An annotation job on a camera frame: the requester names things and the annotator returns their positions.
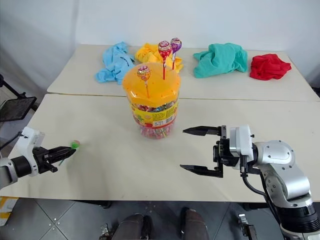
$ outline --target red cloth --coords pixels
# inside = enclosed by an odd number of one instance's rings
[[[280,79],[290,69],[290,63],[282,61],[277,54],[254,56],[250,77],[259,80]]]

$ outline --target lollipop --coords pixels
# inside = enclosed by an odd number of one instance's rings
[[[145,84],[145,89],[146,89],[146,95],[147,97],[149,98],[149,91],[148,91],[148,79],[150,78],[150,70],[148,68],[148,66],[146,65],[142,65],[138,68],[138,71],[136,73],[138,75],[138,77],[140,77],[143,81],[144,81],[144,84]]]
[[[168,41],[161,41],[158,45],[158,51],[163,59],[163,80],[166,79],[166,58],[170,55],[172,48]]]
[[[171,39],[172,47],[172,69],[175,68],[176,53],[180,50],[182,42],[179,38],[175,37]]]

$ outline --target plastic jar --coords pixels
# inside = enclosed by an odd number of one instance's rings
[[[180,76],[175,70],[147,62],[132,68],[122,82],[141,134],[152,139],[166,137],[177,116]]]

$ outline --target white table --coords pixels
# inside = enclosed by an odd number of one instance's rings
[[[117,85],[116,82],[98,83],[94,77],[95,73],[104,67],[102,54],[109,47],[108,45],[79,45],[47,91],[73,95],[125,96],[121,85]],[[129,47],[129,53],[134,55],[138,49],[139,47]],[[195,78],[193,70],[198,62],[193,54],[205,50],[207,49],[182,48],[177,53],[182,57],[184,64],[180,72],[180,98],[320,101],[284,52],[276,52],[276,54],[283,61],[291,63],[292,69],[280,80],[262,81],[249,77],[252,57],[269,53],[265,51],[248,51],[248,72],[234,71],[207,78]]]
[[[218,136],[182,133],[195,126],[249,124],[255,141],[283,140],[320,201],[320,102],[180,99],[174,132],[150,140],[140,135],[125,97],[47,94],[29,127],[46,134],[42,146],[80,148],[58,168],[25,176],[0,196],[78,200],[162,200],[263,202],[243,184],[240,173],[224,168],[224,178],[199,176],[180,164],[212,169]],[[19,153],[14,148],[10,157]],[[259,176],[249,181],[261,189]]]

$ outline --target floor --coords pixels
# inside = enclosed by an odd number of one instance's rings
[[[238,226],[239,213],[255,225],[259,240],[283,240],[268,209],[245,211],[234,202],[114,201],[104,209],[78,201],[33,198],[18,200],[7,224],[0,227],[0,240],[98,240],[101,226],[120,223],[133,213],[151,216],[155,239],[178,240],[183,207],[202,215],[212,240],[247,240]]]

